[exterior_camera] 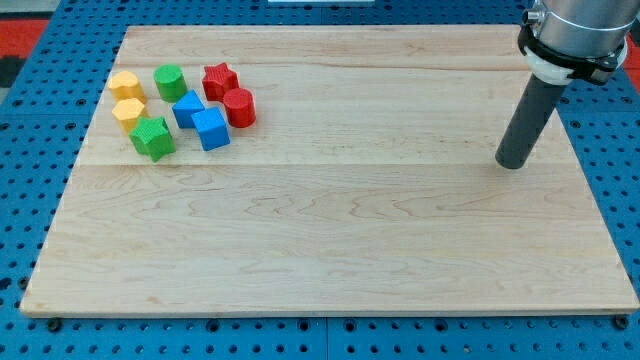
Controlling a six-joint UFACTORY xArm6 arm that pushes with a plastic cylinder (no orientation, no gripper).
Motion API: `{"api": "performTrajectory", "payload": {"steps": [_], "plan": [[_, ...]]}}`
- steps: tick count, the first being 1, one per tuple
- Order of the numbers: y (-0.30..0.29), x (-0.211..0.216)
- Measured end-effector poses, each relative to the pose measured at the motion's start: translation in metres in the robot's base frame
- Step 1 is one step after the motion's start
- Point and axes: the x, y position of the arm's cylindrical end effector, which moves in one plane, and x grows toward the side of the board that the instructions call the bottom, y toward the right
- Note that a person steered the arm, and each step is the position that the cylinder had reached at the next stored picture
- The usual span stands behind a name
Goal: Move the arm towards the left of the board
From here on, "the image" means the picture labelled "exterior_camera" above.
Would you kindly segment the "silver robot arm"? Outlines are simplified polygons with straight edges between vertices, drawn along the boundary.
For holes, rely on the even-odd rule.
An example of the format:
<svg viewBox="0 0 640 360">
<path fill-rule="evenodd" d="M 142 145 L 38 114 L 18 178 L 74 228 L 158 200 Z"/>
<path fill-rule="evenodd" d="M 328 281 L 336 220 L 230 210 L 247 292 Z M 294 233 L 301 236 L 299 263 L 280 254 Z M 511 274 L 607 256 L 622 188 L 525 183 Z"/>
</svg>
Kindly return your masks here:
<svg viewBox="0 0 640 360">
<path fill-rule="evenodd" d="M 616 51 L 639 12 L 639 0 L 535 0 L 523 23 L 546 47 L 600 58 Z"/>
</svg>

